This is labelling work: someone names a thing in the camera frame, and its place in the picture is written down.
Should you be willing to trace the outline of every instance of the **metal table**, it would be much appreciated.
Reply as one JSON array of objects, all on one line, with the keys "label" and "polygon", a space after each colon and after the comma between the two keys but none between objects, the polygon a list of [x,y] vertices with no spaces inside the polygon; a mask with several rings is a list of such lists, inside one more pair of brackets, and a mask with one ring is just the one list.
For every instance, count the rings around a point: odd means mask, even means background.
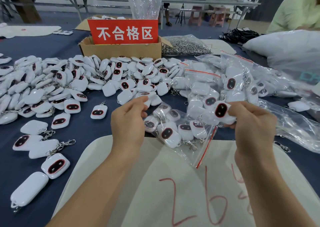
[{"label": "metal table", "polygon": [[[34,3],[34,5],[45,5],[45,6],[73,6],[77,9],[78,16],[80,21],[82,21],[81,18],[81,13],[80,9],[85,8],[86,12],[88,13],[88,6],[90,7],[107,7],[107,8],[128,8],[130,9],[130,6],[110,6],[110,5],[88,5],[87,0],[83,0],[83,5],[78,5],[77,0],[69,0],[71,4],[51,4],[51,3]],[[105,1],[122,1],[122,2],[128,2],[128,0],[105,0]],[[22,3],[17,3],[17,2],[11,2],[10,0],[4,0],[4,2],[12,11],[12,7],[10,6],[11,4],[16,4],[16,5],[25,5]],[[228,5],[228,6],[233,6],[234,11],[227,11],[224,13],[228,14],[233,14],[231,20],[234,18],[235,14],[240,15],[240,19],[238,22],[237,27],[240,24],[240,21],[242,18],[246,15],[247,12],[250,11],[250,9],[257,7],[260,5],[260,3],[254,3],[251,1],[243,1],[243,0],[162,0],[163,3],[186,3],[186,4],[200,4],[200,5]],[[238,7],[243,7],[242,12],[237,12]],[[164,7],[161,7],[161,17],[163,17],[163,10]],[[199,10],[192,10],[192,9],[182,9],[184,11],[198,11]],[[202,12],[210,12],[210,13],[223,13],[223,12],[216,12],[212,10],[202,10]]]}]

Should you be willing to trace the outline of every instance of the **sign with chinese characters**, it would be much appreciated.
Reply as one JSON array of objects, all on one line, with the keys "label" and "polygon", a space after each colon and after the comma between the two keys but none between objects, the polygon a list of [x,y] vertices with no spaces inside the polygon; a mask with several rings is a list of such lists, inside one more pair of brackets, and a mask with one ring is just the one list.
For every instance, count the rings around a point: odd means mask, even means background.
[{"label": "sign with chinese characters", "polygon": [[88,19],[94,44],[158,43],[158,20]]}]

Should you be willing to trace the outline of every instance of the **dark blue table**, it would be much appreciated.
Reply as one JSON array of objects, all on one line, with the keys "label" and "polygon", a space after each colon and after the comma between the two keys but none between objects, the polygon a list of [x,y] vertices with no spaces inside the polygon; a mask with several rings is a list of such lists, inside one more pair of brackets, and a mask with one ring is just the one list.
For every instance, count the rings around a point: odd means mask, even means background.
[{"label": "dark blue table", "polygon": [[[200,39],[207,37],[218,38],[219,33],[214,33],[211,29],[195,28],[193,35]],[[161,36],[187,35],[188,32],[161,30]],[[44,37],[16,37],[0,41],[0,52],[13,58],[13,61],[28,55],[35,55],[41,58],[59,57],[68,59],[74,55],[80,54],[78,43],[88,36],[89,32],[74,31],[71,36],[49,35]],[[238,47],[236,49],[239,55],[247,57]],[[20,128],[32,118],[19,118],[15,122],[7,125],[0,125],[0,225],[5,226],[45,226],[54,212],[56,204],[62,193],[62,190],[70,177],[70,174],[76,165],[84,149],[93,140],[110,135],[110,115],[111,112],[119,106],[117,103],[117,94],[106,98],[102,92],[90,92],[87,96],[88,102],[81,103],[81,111],[78,114],[71,115],[70,124],[66,128],[57,129],[53,138],[59,141],[76,139],[75,145],[67,146],[62,154],[70,160],[70,168],[59,178],[49,180],[46,187],[36,196],[36,198],[17,214],[10,208],[11,193],[33,172],[41,171],[41,164],[44,158],[31,160],[28,158],[28,152],[17,152],[12,150],[14,142],[23,134]],[[184,102],[186,98],[182,96],[173,96],[171,94],[162,97],[162,100],[173,108],[186,112]],[[267,100],[278,105],[286,105],[289,100],[269,97]],[[108,112],[103,120],[92,120],[90,113],[95,105],[102,101],[107,101]],[[49,125],[52,117],[40,119]],[[220,128],[214,139],[234,140],[234,131],[228,128]],[[288,155],[298,166],[310,182],[314,190],[320,195],[320,155],[310,152],[305,148],[291,142],[287,139],[277,139],[283,145],[291,149]]]}]

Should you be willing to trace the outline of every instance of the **light yellow shirt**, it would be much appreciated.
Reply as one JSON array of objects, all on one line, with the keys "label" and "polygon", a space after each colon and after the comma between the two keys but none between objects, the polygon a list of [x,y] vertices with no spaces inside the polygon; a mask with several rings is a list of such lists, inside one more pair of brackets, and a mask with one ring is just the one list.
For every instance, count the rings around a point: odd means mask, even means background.
[{"label": "light yellow shirt", "polygon": [[301,26],[320,28],[320,5],[317,5],[317,0],[284,0],[267,33],[296,30]]}]

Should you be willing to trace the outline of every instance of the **tripod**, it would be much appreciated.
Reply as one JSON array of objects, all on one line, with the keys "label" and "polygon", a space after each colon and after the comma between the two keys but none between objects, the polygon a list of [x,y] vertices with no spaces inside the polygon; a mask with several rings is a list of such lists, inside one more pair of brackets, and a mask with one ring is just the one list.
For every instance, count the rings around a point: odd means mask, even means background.
[{"label": "tripod", "polygon": [[177,24],[177,21],[179,20],[179,23],[181,23],[181,26],[182,26],[182,19],[184,19],[184,24],[186,24],[186,16],[185,16],[185,13],[184,13],[183,10],[180,10],[179,15],[178,15],[177,20],[176,20],[176,24]]}]

